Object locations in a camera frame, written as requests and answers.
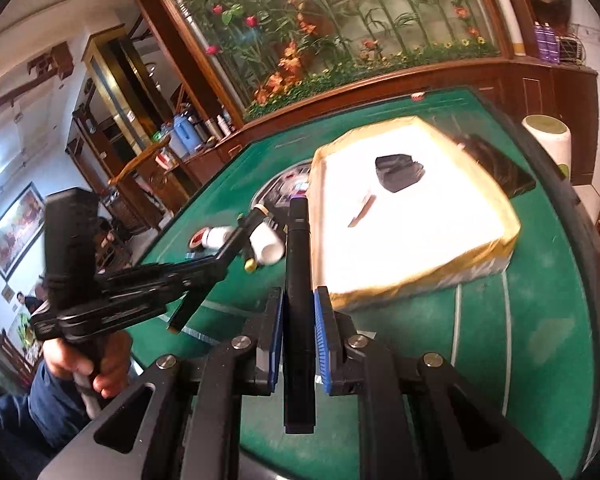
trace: paper cup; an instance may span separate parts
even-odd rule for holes
[[[285,245],[266,223],[260,224],[251,234],[251,245],[258,263],[273,265],[285,255]]]

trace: human hand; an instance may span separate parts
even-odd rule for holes
[[[115,397],[128,384],[131,341],[131,336],[125,331],[107,336],[100,373],[93,380],[93,389],[105,399]],[[46,367],[59,379],[71,380],[74,372],[87,377],[93,373],[93,363],[63,339],[45,341],[42,349]]]

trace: blue sleeve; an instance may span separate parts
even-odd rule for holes
[[[46,364],[38,367],[29,393],[29,413],[53,450],[60,450],[90,419],[73,381],[52,375]]]
[[[29,395],[0,397],[0,430],[38,449],[57,452],[89,422],[73,381],[61,381],[42,363]]]

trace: wooden cabinet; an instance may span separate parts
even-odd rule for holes
[[[586,67],[551,65],[531,57],[473,59],[381,75],[305,99],[246,124],[214,149],[189,159],[207,182],[250,142],[299,126],[321,115],[409,95],[471,86],[517,123],[531,114],[562,120],[571,130],[574,185],[590,184],[598,146],[598,74]]]

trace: purple bottle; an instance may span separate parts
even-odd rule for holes
[[[540,59],[542,59],[542,61],[550,62],[549,47],[546,42],[546,32],[544,31],[544,27],[540,25],[540,23],[536,22],[534,25],[534,32],[536,34],[536,41],[538,42]]]
[[[548,23],[545,23],[543,28],[549,50],[549,62],[560,64],[560,44],[558,43],[558,38]]]

